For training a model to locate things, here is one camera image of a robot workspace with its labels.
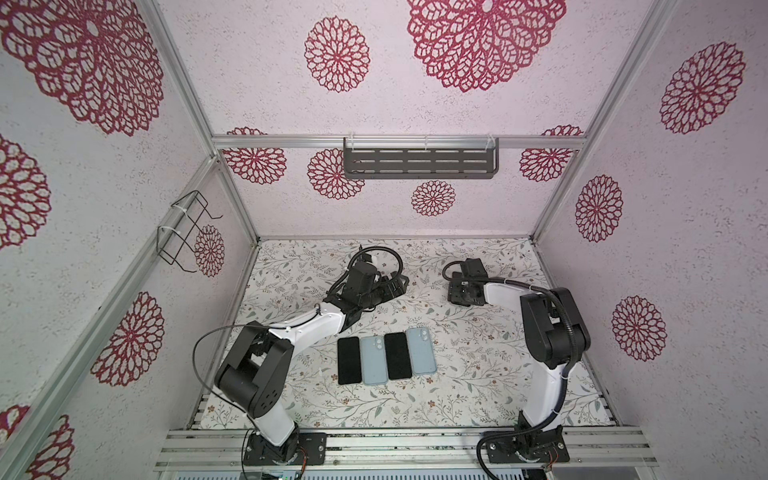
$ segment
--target light blue phone case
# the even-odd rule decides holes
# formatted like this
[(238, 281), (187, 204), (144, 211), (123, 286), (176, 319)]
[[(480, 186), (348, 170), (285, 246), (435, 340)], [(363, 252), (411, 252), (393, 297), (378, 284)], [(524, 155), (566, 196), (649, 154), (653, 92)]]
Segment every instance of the light blue phone case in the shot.
[(386, 370), (384, 338), (367, 336), (360, 339), (360, 362), (362, 382), (366, 385), (383, 385), (389, 380)]
[(425, 326), (406, 330), (408, 351), (411, 353), (411, 367), (414, 375), (428, 375), (437, 372), (432, 337)]

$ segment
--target leaf pattern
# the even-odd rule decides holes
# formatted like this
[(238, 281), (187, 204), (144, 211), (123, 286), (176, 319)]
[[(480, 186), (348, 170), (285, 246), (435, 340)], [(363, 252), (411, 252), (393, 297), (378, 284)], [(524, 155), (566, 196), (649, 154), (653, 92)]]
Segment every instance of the leaf pattern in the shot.
[[(531, 244), (491, 240), (269, 240), (261, 244), (238, 323), (280, 321), (319, 302), (359, 246), (396, 250), (410, 279), (405, 295), (364, 313), (340, 336), (371, 336), (426, 326), (438, 372), (385, 385), (340, 386), (336, 341), (329, 337), (298, 356), (282, 401), (302, 427), (418, 427), (514, 425), (526, 401), (534, 360), (525, 348), (519, 311), (494, 306), (455, 306), (440, 275), (452, 260), (479, 257), (488, 274), (545, 286)], [(387, 253), (377, 259), (385, 273), (397, 269)], [(237, 334), (229, 339), (231, 346)], [(571, 373), (567, 425), (608, 425), (608, 412), (581, 364)], [(196, 428), (238, 429), (250, 424), (211, 396)]]

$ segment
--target smartphone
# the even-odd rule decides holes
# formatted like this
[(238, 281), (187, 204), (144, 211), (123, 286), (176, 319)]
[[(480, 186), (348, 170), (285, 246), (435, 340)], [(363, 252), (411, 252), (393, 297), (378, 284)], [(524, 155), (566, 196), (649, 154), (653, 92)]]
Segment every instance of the smartphone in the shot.
[(390, 380), (409, 379), (413, 376), (411, 356), (408, 353), (408, 339), (406, 339), (404, 332), (384, 335), (384, 350), (386, 351), (386, 369)]
[(367, 336), (360, 339), (360, 360), (362, 361), (362, 382), (366, 385), (383, 385), (388, 376), (384, 339), (381, 336)]
[(360, 369), (360, 339), (348, 336), (336, 342), (339, 359), (339, 385), (362, 382)]
[(428, 375), (437, 372), (432, 337), (425, 326), (406, 330), (408, 349), (411, 353), (411, 367), (414, 375)]

